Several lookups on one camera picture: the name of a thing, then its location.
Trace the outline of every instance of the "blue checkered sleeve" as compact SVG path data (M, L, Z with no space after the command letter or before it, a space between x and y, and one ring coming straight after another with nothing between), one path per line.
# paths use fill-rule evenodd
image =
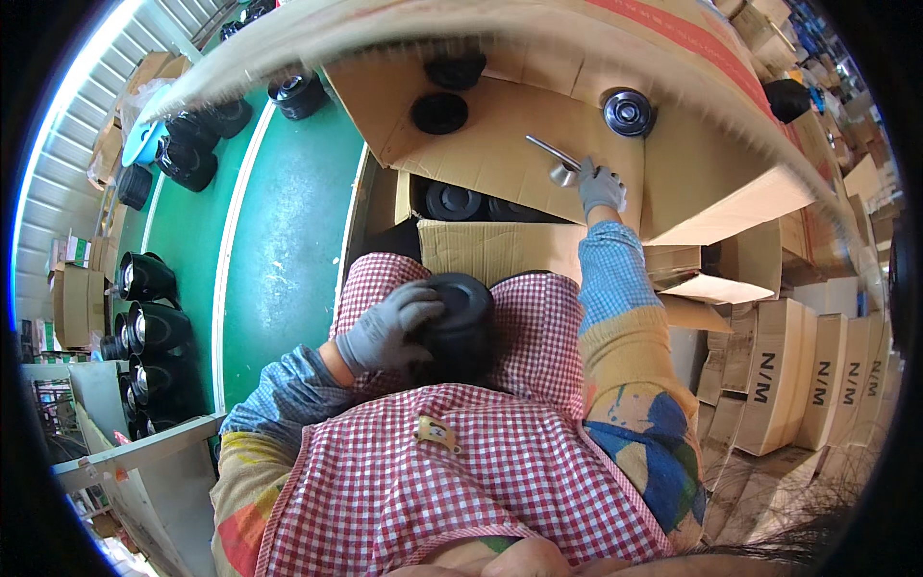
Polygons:
M231 409L220 434L260 433L297 454L302 427L339 415L353 404L352 393L337 383L318 352L299 345L263 368L259 386Z
M597 223L581 240L579 255L580 302L585 312L580 334L633 308L663 306L647 279L641 241L628 226Z

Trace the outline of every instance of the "woman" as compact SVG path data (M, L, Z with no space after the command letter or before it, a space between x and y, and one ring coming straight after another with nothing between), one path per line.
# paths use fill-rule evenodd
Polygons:
M552 273L491 289L509 346L498 391L401 391L395 369L428 358L404 337L443 306L417 263L356 261L330 340L266 367L222 425L220 574L777 571L665 559L701 539L698 403L677 382L641 243L618 217L625 187L590 158L579 181L582 289Z

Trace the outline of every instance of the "metal handle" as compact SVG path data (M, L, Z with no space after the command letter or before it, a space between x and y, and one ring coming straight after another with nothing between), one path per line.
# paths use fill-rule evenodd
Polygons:
M546 152L550 152L553 156L557 157L557 159L562 161L565 165L569 165L570 169L573 170L574 172L578 173L580 171L580 163L575 161L568 154L561 152L560 150L556 149L550 144L543 142L542 140L539 140L538 138L534 136L526 135L525 139L528 140L529 142L532 142L533 144L537 144L539 148L545 149Z

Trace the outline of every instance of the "gray work glove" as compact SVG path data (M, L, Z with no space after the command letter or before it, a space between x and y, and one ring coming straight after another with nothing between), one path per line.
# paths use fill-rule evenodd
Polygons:
M589 156L580 163L577 182L580 200L583 202L583 218L589 217L592 207L600 205L616 212L624 212L628 207L622 179L610 171L608 166L593 167L593 159Z
M424 321L435 319L446 306L426 281L413 281L394 289L373 305L355 325L334 342L354 377L390 368L404 368L411 361L431 361L422 345L407 343L407 333Z

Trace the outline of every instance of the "factory floor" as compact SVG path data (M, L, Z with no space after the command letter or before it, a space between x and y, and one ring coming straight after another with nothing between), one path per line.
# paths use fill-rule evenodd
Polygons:
M333 317L344 225L363 140L342 105L293 122L246 96L253 118L215 150L218 173L200 193L154 175L129 210L120 251L152 251L176 274L195 332L202 411L228 411L259 371L297 344L318 346ZM115 301L114 312L127 310ZM693 388L704 334L671 328L674 366Z

